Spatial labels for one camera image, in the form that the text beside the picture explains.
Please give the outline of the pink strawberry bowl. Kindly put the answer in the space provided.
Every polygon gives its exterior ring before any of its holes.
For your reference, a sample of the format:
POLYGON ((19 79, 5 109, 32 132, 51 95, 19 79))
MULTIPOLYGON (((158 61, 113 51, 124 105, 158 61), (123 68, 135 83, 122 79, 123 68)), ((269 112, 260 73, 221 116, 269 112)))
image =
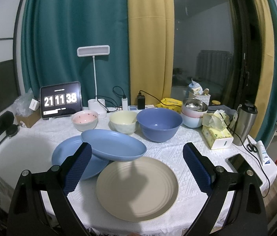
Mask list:
POLYGON ((94 129, 98 123, 98 113, 91 110, 79 111, 71 116, 74 127, 81 132, 94 129))

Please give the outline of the beige round plate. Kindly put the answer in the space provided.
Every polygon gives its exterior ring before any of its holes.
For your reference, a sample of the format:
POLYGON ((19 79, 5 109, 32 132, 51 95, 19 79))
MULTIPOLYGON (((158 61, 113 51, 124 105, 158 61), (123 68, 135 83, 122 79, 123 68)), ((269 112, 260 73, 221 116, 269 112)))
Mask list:
POLYGON ((127 222, 143 222, 165 214, 178 197, 178 180, 163 162, 150 157, 113 162, 96 182, 101 206, 127 222))

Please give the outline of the large blue bowl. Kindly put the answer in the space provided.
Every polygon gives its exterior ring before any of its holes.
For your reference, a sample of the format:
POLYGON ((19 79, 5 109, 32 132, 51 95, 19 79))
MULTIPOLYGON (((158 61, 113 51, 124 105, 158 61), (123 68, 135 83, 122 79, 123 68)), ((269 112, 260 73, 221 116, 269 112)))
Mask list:
POLYGON ((143 135, 153 142, 170 140, 183 123, 182 116, 166 108, 148 108, 136 117, 143 135))

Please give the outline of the cream bowl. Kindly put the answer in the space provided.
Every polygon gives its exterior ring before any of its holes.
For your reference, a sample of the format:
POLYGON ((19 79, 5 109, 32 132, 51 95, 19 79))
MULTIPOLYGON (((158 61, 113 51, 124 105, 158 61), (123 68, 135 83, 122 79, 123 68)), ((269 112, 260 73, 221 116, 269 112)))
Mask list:
POLYGON ((123 134, 134 134, 138 128, 137 113, 134 111, 117 111, 110 115, 113 130, 123 134))

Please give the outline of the cardboard box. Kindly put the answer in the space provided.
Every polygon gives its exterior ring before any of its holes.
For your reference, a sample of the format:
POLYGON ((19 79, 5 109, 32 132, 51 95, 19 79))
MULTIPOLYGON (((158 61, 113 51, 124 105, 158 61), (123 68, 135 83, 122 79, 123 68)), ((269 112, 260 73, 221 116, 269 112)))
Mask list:
POLYGON ((38 120, 40 120, 41 112, 40 112, 40 109, 38 109, 38 110, 34 111, 28 117, 16 115, 15 118, 17 120, 17 123, 21 127, 31 128, 38 120))

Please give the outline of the clear plastic bag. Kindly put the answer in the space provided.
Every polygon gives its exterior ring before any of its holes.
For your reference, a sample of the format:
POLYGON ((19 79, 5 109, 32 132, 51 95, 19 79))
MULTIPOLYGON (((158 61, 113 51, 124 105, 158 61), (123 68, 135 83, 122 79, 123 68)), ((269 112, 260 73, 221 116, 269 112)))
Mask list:
POLYGON ((24 95, 19 96, 13 103, 12 108, 16 115, 28 117, 31 115, 34 111, 29 109, 29 105, 32 99, 38 100, 34 94, 32 89, 30 88, 28 92, 26 92, 24 95))

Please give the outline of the small white box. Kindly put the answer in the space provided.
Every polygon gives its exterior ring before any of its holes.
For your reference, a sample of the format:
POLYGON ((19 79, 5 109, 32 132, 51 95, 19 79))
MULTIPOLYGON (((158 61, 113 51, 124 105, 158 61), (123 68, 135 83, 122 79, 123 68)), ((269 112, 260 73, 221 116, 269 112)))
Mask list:
POLYGON ((32 111, 37 111, 40 107, 40 102, 36 99, 32 99, 29 105, 29 109, 32 111))

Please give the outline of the black smartphone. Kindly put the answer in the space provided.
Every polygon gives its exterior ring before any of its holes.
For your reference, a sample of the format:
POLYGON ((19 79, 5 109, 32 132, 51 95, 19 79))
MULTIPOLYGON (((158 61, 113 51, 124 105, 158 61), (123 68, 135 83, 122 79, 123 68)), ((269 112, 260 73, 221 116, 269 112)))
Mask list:
POLYGON ((243 156, 241 156, 240 154, 233 155, 227 158, 227 162, 235 172, 239 174, 248 174, 254 176, 256 178, 258 186, 262 186, 263 181, 259 178, 257 173, 252 169, 250 164, 247 162, 247 160, 244 159, 243 156))

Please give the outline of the white tube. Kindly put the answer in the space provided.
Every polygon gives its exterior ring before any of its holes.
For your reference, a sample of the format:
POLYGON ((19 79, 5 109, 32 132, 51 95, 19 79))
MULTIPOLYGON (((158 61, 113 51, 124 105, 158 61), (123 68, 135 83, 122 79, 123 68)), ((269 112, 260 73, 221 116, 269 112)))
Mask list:
POLYGON ((260 155, 260 160, 263 166, 270 164, 270 158, 269 155, 266 152, 265 146, 262 141, 258 141, 256 143, 256 147, 258 150, 258 153, 260 155))

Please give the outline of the black scissors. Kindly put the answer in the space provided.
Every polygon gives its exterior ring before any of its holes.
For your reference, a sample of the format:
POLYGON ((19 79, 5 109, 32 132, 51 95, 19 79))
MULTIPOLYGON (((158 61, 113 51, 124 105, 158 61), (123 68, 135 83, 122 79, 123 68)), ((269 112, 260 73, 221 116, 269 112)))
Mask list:
POLYGON ((254 153, 257 153, 258 152, 258 149, 257 147, 251 142, 250 138, 247 137, 247 141, 248 141, 248 144, 247 144, 247 149, 249 152, 254 152, 254 153))

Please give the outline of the tablet showing clock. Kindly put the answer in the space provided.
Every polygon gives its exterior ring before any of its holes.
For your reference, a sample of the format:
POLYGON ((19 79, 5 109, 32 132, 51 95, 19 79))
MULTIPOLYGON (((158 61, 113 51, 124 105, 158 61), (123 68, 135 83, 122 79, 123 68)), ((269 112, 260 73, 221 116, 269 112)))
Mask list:
POLYGON ((82 111, 80 82, 43 86, 40 88, 41 118, 71 116, 82 111))

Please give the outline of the yellow tissue box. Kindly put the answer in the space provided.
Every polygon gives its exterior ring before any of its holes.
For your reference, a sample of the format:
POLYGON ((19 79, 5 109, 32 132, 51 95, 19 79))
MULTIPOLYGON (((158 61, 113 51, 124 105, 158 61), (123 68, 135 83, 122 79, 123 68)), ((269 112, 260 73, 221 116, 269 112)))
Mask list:
POLYGON ((227 129, 230 118, 224 110, 206 113, 202 120, 202 134, 211 150, 227 149, 233 142, 233 136, 227 129))

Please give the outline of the light blue bowl in stack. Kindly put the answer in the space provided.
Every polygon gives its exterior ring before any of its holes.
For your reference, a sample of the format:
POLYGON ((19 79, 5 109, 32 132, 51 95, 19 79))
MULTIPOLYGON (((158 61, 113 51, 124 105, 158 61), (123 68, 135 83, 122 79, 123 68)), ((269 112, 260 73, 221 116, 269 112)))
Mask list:
POLYGON ((181 113, 183 124, 188 128, 199 128, 202 126, 202 118, 193 118, 181 113))

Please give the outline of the white desk lamp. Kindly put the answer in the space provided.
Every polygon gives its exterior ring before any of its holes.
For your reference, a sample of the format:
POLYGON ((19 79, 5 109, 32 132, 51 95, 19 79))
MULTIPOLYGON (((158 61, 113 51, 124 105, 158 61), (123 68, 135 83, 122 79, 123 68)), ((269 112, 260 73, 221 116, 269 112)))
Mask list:
POLYGON ((93 61, 93 74, 94 74, 94 87, 95 87, 95 96, 93 99, 88 100, 88 109, 95 111, 98 114, 99 119, 106 117, 108 112, 105 106, 105 100, 100 101, 98 98, 98 88, 97 88, 97 75, 96 75, 96 61, 97 56, 106 56, 110 54, 109 45, 95 45, 95 46, 83 46, 77 48, 78 57, 91 57, 93 61))

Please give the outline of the pink bowl in stack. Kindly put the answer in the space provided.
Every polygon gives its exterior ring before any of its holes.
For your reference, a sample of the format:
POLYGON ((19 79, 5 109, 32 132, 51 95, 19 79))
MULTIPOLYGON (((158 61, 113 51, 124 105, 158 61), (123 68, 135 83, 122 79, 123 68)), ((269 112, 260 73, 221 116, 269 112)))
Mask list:
POLYGON ((182 113, 192 118, 202 118, 206 111, 195 111, 195 110, 182 110, 182 113))

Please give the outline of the steel bowl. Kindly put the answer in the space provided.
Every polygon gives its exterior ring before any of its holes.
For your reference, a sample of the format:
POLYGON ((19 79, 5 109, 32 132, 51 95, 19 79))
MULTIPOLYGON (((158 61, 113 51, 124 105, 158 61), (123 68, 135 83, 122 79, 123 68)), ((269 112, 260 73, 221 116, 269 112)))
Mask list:
POLYGON ((203 101, 195 98, 187 98, 183 100, 182 108, 198 112, 206 112, 208 110, 208 106, 203 101))

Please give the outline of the white perforated basket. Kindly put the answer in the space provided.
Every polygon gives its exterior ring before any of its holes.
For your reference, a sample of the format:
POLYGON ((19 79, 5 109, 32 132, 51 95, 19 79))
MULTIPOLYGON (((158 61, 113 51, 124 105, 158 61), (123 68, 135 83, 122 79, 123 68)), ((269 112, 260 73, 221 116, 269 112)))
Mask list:
POLYGON ((189 91, 189 98, 198 99, 198 100, 204 102, 206 105, 209 105, 209 102, 210 102, 210 94, 195 95, 191 91, 189 91))

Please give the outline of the yellow snack bag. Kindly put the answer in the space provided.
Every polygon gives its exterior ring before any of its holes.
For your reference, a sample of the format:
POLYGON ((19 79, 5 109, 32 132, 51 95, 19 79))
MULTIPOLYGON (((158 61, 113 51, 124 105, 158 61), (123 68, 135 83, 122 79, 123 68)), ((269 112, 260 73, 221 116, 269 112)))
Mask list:
POLYGON ((157 108, 166 108, 173 111, 176 111, 177 113, 181 113, 182 111, 182 101, 176 100, 173 98, 164 98, 162 99, 157 105, 157 108))

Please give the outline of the white phone charger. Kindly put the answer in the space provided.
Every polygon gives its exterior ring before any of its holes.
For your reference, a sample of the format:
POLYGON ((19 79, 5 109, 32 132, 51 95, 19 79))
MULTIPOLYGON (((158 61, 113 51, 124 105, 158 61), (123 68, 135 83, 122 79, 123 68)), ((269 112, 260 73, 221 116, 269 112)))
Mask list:
POLYGON ((128 99, 127 98, 122 98, 122 110, 123 111, 128 111, 128 99))

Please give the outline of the teal curtain left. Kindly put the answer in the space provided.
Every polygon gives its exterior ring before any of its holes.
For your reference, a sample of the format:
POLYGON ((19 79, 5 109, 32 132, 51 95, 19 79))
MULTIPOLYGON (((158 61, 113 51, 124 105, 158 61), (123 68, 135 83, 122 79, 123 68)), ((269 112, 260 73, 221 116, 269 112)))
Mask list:
POLYGON ((130 95, 127 0, 26 0, 22 20, 24 87, 35 96, 48 85, 78 81, 83 105, 95 96, 93 61, 77 48, 109 45, 97 56, 98 96, 110 107, 130 95))

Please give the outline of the white power strip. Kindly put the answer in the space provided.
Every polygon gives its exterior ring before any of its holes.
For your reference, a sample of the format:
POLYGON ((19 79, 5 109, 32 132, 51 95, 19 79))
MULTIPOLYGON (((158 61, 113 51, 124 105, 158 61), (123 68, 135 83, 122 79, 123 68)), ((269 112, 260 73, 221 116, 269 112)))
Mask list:
MULTIPOLYGON (((145 106, 145 109, 149 109, 149 108, 154 108, 154 105, 146 105, 145 106)), ((141 109, 138 109, 138 106, 136 106, 136 105, 129 105, 128 107, 127 107, 127 110, 128 111, 141 111, 141 109)))

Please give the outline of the black power adapter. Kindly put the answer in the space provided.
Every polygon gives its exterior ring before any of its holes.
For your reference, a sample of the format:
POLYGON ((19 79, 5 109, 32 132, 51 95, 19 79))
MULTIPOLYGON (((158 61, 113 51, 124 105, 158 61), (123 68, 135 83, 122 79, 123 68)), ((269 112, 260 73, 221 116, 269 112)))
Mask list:
POLYGON ((145 109, 145 96, 142 93, 137 96, 137 108, 138 110, 145 109))

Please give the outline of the yellow curtain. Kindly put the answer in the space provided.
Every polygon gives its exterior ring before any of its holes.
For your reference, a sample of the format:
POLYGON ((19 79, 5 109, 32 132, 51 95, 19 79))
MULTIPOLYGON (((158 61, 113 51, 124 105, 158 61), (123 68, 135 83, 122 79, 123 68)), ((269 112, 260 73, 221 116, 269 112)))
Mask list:
POLYGON ((147 104, 171 94, 174 61, 174 0, 128 0, 130 98, 150 93, 147 104))

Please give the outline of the black round mount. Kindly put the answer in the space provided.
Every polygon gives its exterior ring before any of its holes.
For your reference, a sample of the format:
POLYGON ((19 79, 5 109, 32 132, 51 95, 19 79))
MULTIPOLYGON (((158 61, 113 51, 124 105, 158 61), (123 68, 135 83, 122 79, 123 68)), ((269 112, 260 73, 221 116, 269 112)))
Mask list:
POLYGON ((14 137, 18 133, 18 125, 12 124, 7 130, 6 135, 8 137, 14 137))

